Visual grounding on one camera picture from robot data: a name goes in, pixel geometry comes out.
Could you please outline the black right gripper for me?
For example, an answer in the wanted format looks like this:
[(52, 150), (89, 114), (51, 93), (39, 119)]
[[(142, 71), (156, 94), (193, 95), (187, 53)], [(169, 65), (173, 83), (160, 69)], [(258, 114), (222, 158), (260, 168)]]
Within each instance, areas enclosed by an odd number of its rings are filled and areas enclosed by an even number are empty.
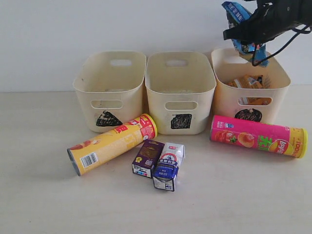
[(242, 44), (264, 44), (284, 32), (298, 32), (300, 25), (311, 27), (310, 0), (258, 0), (253, 18), (238, 21), (228, 17), (229, 28), (223, 31), (224, 40), (238, 40)]

